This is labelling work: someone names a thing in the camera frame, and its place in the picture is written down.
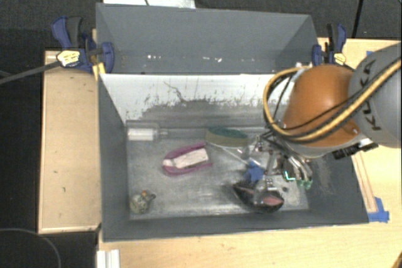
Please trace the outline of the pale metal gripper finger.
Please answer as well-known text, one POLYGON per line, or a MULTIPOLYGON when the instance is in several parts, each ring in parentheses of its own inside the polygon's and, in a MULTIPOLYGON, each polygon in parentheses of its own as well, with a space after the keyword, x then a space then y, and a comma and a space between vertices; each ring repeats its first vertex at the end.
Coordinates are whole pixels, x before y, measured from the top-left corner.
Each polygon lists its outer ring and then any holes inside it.
POLYGON ((274 149, 271 145, 266 144, 261 138, 257 138, 256 152, 260 160, 264 159, 266 165, 264 167, 264 174, 270 176, 273 172, 273 165, 275 161, 274 149))
POLYGON ((274 186, 272 179, 263 178, 259 180, 254 187, 254 203, 276 203, 278 201, 276 192, 277 187, 274 186))

